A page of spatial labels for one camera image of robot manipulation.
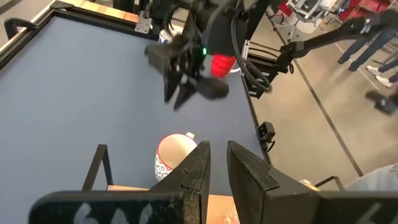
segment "red cup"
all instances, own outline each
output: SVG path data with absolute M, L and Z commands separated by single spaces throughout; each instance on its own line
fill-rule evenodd
M 211 74 L 216 78 L 225 77 L 235 64 L 235 57 L 221 54 L 214 54 L 211 62 Z

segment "sneaker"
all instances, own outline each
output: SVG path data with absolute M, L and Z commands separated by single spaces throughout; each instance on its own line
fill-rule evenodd
M 366 66 L 366 69 L 375 76 L 379 76 L 381 74 L 381 72 L 379 72 L 379 68 L 375 68 L 375 67 L 368 65 L 368 66 Z
M 348 61 L 348 59 L 343 60 L 343 58 L 339 58 L 337 62 L 341 65 L 341 64 L 345 63 L 346 61 Z
M 352 67 L 352 66 L 348 67 L 348 70 L 350 70 L 350 71 L 352 71 L 352 72 L 357 71 L 357 69 L 358 69 L 358 68 L 354 68 L 354 67 Z
M 391 83 L 388 78 L 383 78 L 380 76 L 376 76 L 376 79 L 379 81 L 379 83 L 383 84 L 384 86 L 390 88 L 392 87 L 393 83 Z

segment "white shoe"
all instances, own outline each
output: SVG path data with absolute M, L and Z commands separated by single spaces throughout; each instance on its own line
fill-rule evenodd
M 381 74 L 381 72 L 379 72 L 379 68 L 375 68 L 375 67 L 368 65 L 368 66 L 366 66 L 366 69 L 375 76 L 378 76 Z
M 384 86 L 390 88 L 392 87 L 393 83 L 391 83 L 388 78 L 383 78 L 380 76 L 376 76 L 376 79 L 379 81 L 379 83 L 383 84 Z

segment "gray floor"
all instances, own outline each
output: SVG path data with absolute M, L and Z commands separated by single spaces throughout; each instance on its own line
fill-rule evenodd
M 23 0 L 0 15 L 1 22 L 7 17 L 31 19 L 49 2 Z M 3 44 L 6 35 L 3 30 L 0 32 Z M 273 48 L 283 44 L 266 18 L 252 41 Z M 302 71 L 295 65 L 294 74 L 276 78 L 271 95 L 253 100 L 258 120 L 272 122 L 277 132 L 277 144 L 271 152 L 275 167 L 297 180 L 319 182 L 337 175 L 347 184 L 357 178 L 344 148 L 364 173 L 398 161 L 397 117 L 379 114 L 364 98 L 367 90 L 378 88 L 383 93 L 390 90 L 378 84 L 364 66 L 351 73 L 346 70 L 349 63 L 336 63 L 341 50 L 350 43 L 331 44 L 298 59 Z M 378 52 L 374 58 L 382 60 L 385 56 Z

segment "wooden surface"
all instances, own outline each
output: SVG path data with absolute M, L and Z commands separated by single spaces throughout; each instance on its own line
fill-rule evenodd
M 108 190 L 147 190 L 139 187 L 109 185 Z M 234 199 L 230 196 L 209 195 L 207 208 L 207 224 L 223 224 L 227 212 L 234 207 Z
M 135 14 L 132 14 L 132 13 L 129 13 L 129 12 L 120 11 L 120 10 L 117 10 L 117 9 L 113 9 L 111 7 L 102 6 L 102 5 L 99 5 L 97 3 L 92 3 L 92 2 L 83 1 L 83 0 L 61 0 L 61 1 L 73 4 L 76 7 L 80 7 L 80 8 L 83 8 L 83 9 L 90 10 L 90 11 L 99 12 L 99 13 L 106 14 L 106 15 L 113 16 L 113 17 L 117 17 L 117 18 L 120 18 L 120 19 L 129 20 L 131 22 L 137 22 L 138 21 L 138 16 L 135 15 Z

